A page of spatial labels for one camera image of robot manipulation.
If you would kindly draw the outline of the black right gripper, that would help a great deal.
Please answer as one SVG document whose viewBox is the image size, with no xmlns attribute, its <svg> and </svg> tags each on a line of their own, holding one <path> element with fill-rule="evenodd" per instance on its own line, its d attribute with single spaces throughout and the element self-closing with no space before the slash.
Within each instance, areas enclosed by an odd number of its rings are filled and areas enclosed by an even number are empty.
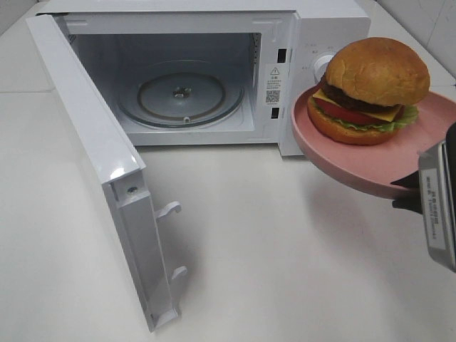
<svg viewBox="0 0 456 342">
<path fill-rule="evenodd" d="M 447 130 L 445 136 L 445 143 L 447 145 L 454 145 L 456 143 L 456 123 L 453 123 Z M 403 187 L 406 189 L 419 189 L 420 188 L 420 175 L 419 171 L 416 170 L 409 175 L 402 177 L 398 180 L 391 182 L 391 185 Z M 395 209 L 404 209 L 417 214 L 422 214 L 421 199 L 418 197 L 405 197 L 395 199 L 392 201 L 392 207 Z"/>
</svg>

